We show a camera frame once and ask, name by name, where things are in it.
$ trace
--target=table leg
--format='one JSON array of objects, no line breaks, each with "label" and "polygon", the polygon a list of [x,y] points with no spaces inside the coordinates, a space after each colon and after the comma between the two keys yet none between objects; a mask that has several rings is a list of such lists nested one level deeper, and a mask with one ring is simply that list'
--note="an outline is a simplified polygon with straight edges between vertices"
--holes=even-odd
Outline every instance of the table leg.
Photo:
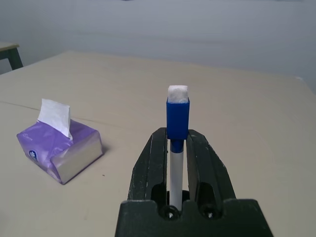
[{"label": "table leg", "polygon": [[19,69],[23,67],[19,52],[17,48],[8,50],[8,59],[12,70]]}]

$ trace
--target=white wall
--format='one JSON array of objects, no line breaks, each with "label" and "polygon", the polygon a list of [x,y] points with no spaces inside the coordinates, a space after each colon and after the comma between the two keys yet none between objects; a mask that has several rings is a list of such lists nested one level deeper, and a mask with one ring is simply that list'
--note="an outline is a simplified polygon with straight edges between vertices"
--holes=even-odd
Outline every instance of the white wall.
[{"label": "white wall", "polygon": [[316,92],[315,13],[315,0],[2,0],[0,40],[25,65],[98,51],[295,75]]}]

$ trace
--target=clamp jaw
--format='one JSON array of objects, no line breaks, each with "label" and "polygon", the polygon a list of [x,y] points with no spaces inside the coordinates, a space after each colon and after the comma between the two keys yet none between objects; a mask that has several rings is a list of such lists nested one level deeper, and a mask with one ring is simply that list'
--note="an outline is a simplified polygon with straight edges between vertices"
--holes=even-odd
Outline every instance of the clamp jaw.
[{"label": "clamp jaw", "polygon": [[189,130],[189,191],[182,211],[166,190],[166,128],[154,132],[132,172],[119,210],[116,237],[272,237],[256,200],[236,199],[226,167],[206,138]]}]

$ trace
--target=tissue box logo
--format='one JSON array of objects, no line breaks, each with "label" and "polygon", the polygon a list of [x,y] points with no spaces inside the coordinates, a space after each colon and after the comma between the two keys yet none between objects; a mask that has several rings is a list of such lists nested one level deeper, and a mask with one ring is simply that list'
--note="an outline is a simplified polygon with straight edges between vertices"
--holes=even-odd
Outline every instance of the tissue box logo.
[{"label": "tissue box logo", "polygon": [[29,155],[34,162],[38,162],[38,155],[36,154],[35,151],[30,150]]}]

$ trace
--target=tissue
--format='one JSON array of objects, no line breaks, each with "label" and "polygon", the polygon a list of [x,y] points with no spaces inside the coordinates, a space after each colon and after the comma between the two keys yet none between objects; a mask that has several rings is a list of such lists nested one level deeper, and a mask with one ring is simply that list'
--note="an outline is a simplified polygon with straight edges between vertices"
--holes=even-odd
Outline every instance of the tissue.
[{"label": "tissue", "polygon": [[60,131],[70,140],[70,106],[53,100],[42,99],[38,121],[46,123]]},{"label": "tissue", "polygon": [[70,119],[69,111],[43,99],[38,121],[17,134],[25,155],[61,184],[102,155],[100,133]]}]

